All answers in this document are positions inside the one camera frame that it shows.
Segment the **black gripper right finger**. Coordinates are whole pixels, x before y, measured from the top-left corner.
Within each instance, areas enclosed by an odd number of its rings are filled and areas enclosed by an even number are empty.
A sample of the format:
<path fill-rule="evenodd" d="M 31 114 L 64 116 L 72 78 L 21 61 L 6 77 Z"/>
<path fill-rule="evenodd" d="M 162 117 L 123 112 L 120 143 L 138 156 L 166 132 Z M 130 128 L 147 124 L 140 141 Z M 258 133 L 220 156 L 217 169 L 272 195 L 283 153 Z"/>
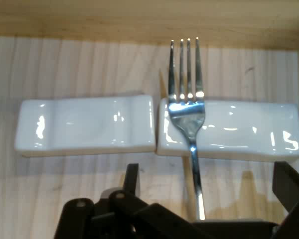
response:
<path fill-rule="evenodd" d="M 288 212 L 273 238 L 299 239 L 299 173 L 287 162 L 274 163 L 273 193 Z"/>

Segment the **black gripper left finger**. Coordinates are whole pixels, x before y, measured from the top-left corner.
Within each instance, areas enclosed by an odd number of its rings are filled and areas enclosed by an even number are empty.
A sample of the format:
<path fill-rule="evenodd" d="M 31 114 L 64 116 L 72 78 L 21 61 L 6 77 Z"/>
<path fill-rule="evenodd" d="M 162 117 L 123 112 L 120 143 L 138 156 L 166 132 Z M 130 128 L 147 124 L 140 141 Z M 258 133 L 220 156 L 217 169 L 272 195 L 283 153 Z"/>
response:
<path fill-rule="evenodd" d="M 209 235 L 160 204 L 137 196 L 139 165 L 128 164 L 122 188 L 94 203 L 68 201 L 54 235 L 56 239 L 207 239 Z"/>

